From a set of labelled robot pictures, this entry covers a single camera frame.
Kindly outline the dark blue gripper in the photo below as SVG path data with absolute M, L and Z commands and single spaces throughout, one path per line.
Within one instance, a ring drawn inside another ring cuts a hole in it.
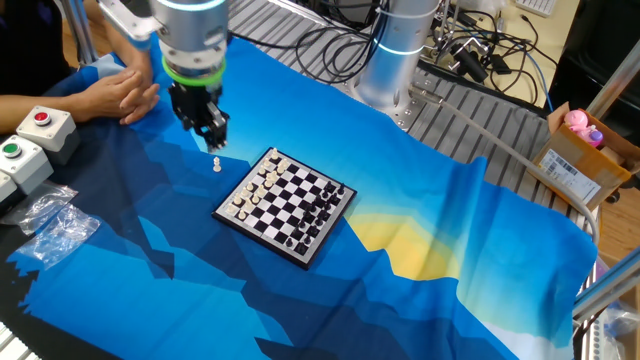
M 174 113 L 183 128 L 193 130 L 208 145 L 210 153 L 227 145 L 229 115 L 218 108 L 222 93 L 222 87 L 214 85 L 188 86 L 173 83 L 169 88 Z

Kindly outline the person's left hand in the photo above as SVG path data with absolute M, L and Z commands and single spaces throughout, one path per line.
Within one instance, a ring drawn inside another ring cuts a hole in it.
M 159 85 L 151 81 L 150 73 L 129 67 L 132 76 L 126 81 L 127 89 L 120 109 L 123 117 L 121 125 L 130 125 L 141 120 L 159 101 Z

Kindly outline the person's right hand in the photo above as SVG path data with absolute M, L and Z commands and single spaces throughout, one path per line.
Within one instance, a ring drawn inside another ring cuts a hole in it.
M 105 77 L 71 96 L 69 112 L 76 122 L 98 117 L 118 118 L 122 123 L 137 121 L 149 110 L 142 82 L 142 74 L 135 70 Z

